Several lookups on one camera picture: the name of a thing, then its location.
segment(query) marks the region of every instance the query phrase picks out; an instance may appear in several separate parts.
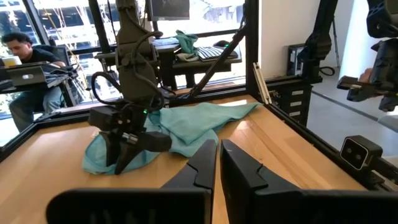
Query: wooden table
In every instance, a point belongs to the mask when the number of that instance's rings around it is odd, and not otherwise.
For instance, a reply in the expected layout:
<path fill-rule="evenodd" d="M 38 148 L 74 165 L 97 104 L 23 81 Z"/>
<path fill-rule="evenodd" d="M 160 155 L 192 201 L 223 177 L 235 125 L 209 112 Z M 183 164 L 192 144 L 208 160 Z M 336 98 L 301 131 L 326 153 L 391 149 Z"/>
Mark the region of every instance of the wooden table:
<path fill-rule="evenodd" d="M 239 105 L 251 96 L 217 100 Z M 42 129 L 0 164 L 1 223 L 45 223 L 49 200 L 78 187 L 159 188 L 187 159 L 162 153 L 147 166 L 119 176 L 91 175 L 81 169 L 84 151 L 98 130 L 87 123 Z M 337 165 L 306 142 L 263 106 L 218 134 L 230 139 L 276 174 L 303 189 L 365 190 Z M 217 163 L 213 223 L 227 224 L 225 200 Z"/>

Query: camera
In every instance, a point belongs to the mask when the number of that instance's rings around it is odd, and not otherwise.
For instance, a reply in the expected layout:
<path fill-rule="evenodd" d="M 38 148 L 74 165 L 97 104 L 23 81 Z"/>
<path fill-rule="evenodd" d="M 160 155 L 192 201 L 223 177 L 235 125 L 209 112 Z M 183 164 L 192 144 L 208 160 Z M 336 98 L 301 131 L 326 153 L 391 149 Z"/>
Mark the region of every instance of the camera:
<path fill-rule="evenodd" d="M 356 170 L 371 169 L 383 149 L 363 136 L 348 136 L 341 147 L 340 157 Z"/>

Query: teal cloth on desk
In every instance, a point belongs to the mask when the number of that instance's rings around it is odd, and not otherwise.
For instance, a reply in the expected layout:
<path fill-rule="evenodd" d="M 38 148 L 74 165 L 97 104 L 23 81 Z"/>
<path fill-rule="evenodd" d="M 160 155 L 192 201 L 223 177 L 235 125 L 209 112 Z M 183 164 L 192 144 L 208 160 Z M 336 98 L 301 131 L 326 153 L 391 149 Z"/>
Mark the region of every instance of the teal cloth on desk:
<path fill-rule="evenodd" d="M 146 120 L 147 131 L 158 131 L 172 139 L 170 152 L 192 157 L 207 139 L 218 142 L 217 132 L 228 122 L 244 118 L 259 103 L 239 106 L 220 106 L 200 103 L 196 106 L 164 108 L 152 113 Z M 123 172 L 138 169 L 150 163 L 158 152 L 142 151 Z M 87 147 L 83 169 L 92 174 L 114 174 L 115 165 L 105 166 L 106 145 L 97 135 Z"/>
<path fill-rule="evenodd" d="M 182 53 L 196 54 L 198 50 L 193 44 L 198 40 L 198 37 L 184 34 L 184 32 L 180 30 L 177 30 L 176 33 L 177 36 L 175 36 L 175 38 L 180 42 Z"/>

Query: white wall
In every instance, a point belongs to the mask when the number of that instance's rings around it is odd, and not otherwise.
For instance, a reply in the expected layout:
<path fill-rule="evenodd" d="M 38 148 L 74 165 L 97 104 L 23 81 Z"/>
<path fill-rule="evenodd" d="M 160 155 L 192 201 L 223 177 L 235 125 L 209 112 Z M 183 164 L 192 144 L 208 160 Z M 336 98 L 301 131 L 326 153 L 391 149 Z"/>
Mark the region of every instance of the white wall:
<path fill-rule="evenodd" d="M 340 77 L 343 75 L 359 77 L 366 68 L 373 67 L 377 52 L 370 48 L 380 39 L 374 39 L 368 34 L 366 25 L 368 12 L 367 0 L 354 0 Z"/>
<path fill-rule="evenodd" d="M 265 77 L 283 76 L 286 74 L 287 46 L 304 43 L 312 33 L 320 0 L 260 2 L 259 61 L 262 73 Z M 343 57 L 353 2 L 354 0 L 340 0 L 335 12 L 340 60 Z M 336 66 L 334 45 L 322 65 Z"/>

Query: black desk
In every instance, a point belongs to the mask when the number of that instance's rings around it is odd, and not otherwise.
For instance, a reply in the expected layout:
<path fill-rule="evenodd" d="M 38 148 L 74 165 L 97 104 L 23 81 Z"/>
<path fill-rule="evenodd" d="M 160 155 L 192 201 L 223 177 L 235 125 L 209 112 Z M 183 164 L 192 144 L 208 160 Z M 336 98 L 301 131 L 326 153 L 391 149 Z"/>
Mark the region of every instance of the black desk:
<path fill-rule="evenodd" d="M 171 86 L 173 90 L 177 89 L 176 75 L 185 75 L 187 81 L 187 88 L 192 88 L 195 85 L 195 74 L 206 73 L 211 65 L 215 62 L 177 62 L 175 59 L 175 51 L 180 46 L 178 44 L 164 45 L 156 47 L 156 51 L 160 60 L 160 74 L 164 86 Z M 237 58 L 230 58 L 225 60 L 223 66 L 216 70 L 216 72 L 230 72 L 231 64 L 241 63 L 242 55 L 239 46 L 234 50 L 238 53 Z"/>
<path fill-rule="evenodd" d="M 59 78 L 55 79 L 49 83 L 39 83 L 33 85 L 26 85 L 26 86 L 17 86 L 17 87 L 10 87 L 6 88 L 5 90 L 0 90 L 0 94 L 7 94 L 7 93 L 17 93 L 22 91 L 32 91 L 32 90 L 46 90 L 55 86 L 59 86 L 62 90 L 63 98 L 67 104 L 67 107 L 76 106 L 76 101 L 72 95 L 71 89 L 67 80 L 69 79 L 68 75 L 60 75 Z"/>

